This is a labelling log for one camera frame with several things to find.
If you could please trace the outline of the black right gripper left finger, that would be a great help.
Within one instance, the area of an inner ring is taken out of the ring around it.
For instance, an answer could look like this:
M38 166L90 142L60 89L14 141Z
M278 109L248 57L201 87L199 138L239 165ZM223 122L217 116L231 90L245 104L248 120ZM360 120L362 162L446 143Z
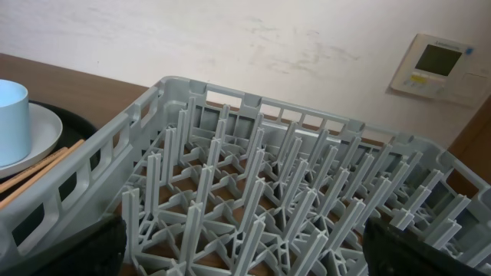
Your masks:
M110 215L35 257L34 275L116 275L127 244L126 223Z

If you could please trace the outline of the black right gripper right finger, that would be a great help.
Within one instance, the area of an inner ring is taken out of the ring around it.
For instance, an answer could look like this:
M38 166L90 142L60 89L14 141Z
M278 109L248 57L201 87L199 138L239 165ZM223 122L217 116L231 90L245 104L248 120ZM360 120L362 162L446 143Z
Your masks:
M380 218L366 221L362 248L369 276L485 276Z

